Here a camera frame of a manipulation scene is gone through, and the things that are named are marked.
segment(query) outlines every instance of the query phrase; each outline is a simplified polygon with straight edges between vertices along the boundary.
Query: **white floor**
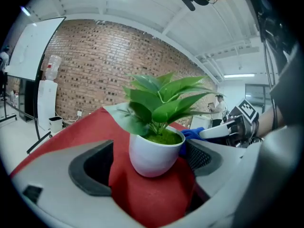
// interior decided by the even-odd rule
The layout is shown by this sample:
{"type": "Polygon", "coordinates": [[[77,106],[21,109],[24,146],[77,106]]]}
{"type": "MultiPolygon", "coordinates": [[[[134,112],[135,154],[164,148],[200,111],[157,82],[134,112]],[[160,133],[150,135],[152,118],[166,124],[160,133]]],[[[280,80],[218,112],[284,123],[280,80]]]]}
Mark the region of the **white floor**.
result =
{"type": "MultiPolygon", "coordinates": [[[[0,123],[0,157],[4,168],[10,174],[28,156],[26,151],[38,140],[38,137],[34,120],[26,123],[19,117],[19,113],[16,110],[8,105],[6,109],[8,116],[17,115],[17,121],[15,118],[11,118],[0,123]]],[[[3,101],[0,102],[0,117],[2,116],[4,116],[3,101]]],[[[40,137],[48,132],[41,127],[38,127],[38,129],[40,137]]],[[[49,137],[45,138],[37,147],[47,140],[49,140],[49,137]]]]}

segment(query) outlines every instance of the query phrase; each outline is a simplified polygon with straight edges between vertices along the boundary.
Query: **ceiling light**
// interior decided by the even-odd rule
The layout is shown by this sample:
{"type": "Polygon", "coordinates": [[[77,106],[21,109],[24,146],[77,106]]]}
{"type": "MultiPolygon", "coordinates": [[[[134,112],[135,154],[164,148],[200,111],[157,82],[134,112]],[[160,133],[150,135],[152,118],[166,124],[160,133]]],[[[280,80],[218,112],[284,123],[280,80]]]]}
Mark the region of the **ceiling light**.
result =
{"type": "Polygon", "coordinates": [[[30,12],[23,6],[20,6],[22,12],[24,12],[27,16],[30,16],[30,12]]]}
{"type": "Polygon", "coordinates": [[[254,77],[255,74],[233,74],[233,75],[224,75],[225,78],[239,78],[239,77],[254,77]]]}

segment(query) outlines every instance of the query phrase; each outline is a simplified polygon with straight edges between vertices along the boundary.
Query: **white pot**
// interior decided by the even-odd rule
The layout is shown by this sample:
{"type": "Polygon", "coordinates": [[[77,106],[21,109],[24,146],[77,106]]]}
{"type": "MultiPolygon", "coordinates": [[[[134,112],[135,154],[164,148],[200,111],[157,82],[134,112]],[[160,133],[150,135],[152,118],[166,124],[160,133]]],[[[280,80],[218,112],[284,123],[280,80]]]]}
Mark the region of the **white pot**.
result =
{"type": "Polygon", "coordinates": [[[177,133],[182,142],[166,145],[151,142],[139,135],[130,135],[129,155],[134,169],[144,177],[157,177],[164,174],[176,162],[185,136],[170,126],[168,130],[177,133]]]}

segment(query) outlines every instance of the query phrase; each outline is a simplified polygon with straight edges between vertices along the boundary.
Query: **white trash can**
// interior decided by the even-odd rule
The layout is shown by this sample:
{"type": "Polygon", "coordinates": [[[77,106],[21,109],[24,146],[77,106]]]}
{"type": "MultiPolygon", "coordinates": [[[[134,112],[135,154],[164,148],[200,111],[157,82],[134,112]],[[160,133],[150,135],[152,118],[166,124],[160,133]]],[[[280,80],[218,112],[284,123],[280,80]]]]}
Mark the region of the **white trash can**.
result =
{"type": "Polygon", "coordinates": [[[49,123],[51,124],[52,133],[57,133],[62,130],[62,118],[60,116],[49,118],[49,123]]]}

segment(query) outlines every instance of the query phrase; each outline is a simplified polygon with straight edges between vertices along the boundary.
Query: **green leaf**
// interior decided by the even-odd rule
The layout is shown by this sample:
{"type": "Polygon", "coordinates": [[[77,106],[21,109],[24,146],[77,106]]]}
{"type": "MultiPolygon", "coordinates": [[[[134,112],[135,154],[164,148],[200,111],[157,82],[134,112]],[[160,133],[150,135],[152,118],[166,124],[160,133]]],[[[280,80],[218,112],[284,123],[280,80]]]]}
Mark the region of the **green leaf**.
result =
{"type": "Polygon", "coordinates": [[[175,101],[180,97],[180,94],[177,94],[176,96],[174,96],[170,101],[175,101]]]}
{"type": "Polygon", "coordinates": [[[123,90],[125,91],[126,96],[130,98],[131,89],[127,88],[126,86],[123,86],[123,90]]]}
{"type": "Polygon", "coordinates": [[[174,74],[174,72],[168,73],[168,74],[157,77],[157,79],[160,81],[161,85],[164,86],[171,81],[173,74],[174,74]]]}
{"type": "Polygon", "coordinates": [[[138,83],[153,93],[157,93],[161,87],[161,83],[157,78],[150,75],[131,75],[138,83]]]}
{"type": "Polygon", "coordinates": [[[129,106],[135,111],[135,114],[146,124],[149,124],[152,120],[152,113],[142,104],[136,102],[130,102],[129,106]]]}
{"type": "Polygon", "coordinates": [[[160,94],[162,97],[162,100],[164,102],[167,102],[172,98],[175,94],[177,94],[179,91],[184,89],[187,86],[191,86],[195,84],[196,82],[200,81],[203,78],[203,76],[200,77],[186,77],[182,79],[178,79],[175,81],[172,81],[160,89],[160,94]]]}
{"type": "Polygon", "coordinates": [[[192,95],[183,99],[163,104],[152,112],[152,119],[157,123],[165,123],[172,116],[188,110],[195,102],[207,94],[209,93],[192,95]]]}
{"type": "Polygon", "coordinates": [[[147,88],[143,87],[137,80],[131,81],[130,84],[133,85],[135,88],[137,88],[139,90],[143,90],[143,91],[148,91],[150,93],[154,93],[154,92],[148,90],[147,88]]]}
{"type": "Polygon", "coordinates": [[[209,92],[211,94],[220,94],[219,92],[212,91],[206,87],[197,85],[197,86],[187,86],[180,90],[178,94],[184,94],[184,93],[192,93],[192,92],[209,92]]]}
{"type": "Polygon", "coordinates": [[[127,132],[137,135],[147,134],[149,126],[135,113],[128,102],[104,106],[104,109],[127,132]]]}
{"type": "Polygon", "coordinates": [[[130,90],[130,99],[134,102],[142,104],[153,112],[156,108],[162,105],[162,102],[159,97],[156,95],[142,91],[139,89],[129,89],[130,90]]]}
{"type": "Polygon", "coordinates": [[[174,116],[172,116],[168,121],[167,124],[171,124],[183,117],[188,117],[188,116],[193,116],[193,115],[203,115],[203,114],[212,114],[210,112],[196,112],[196,111],[186,111],[186,112],[182,112],[179,114],[176,114],[174,116]]]}

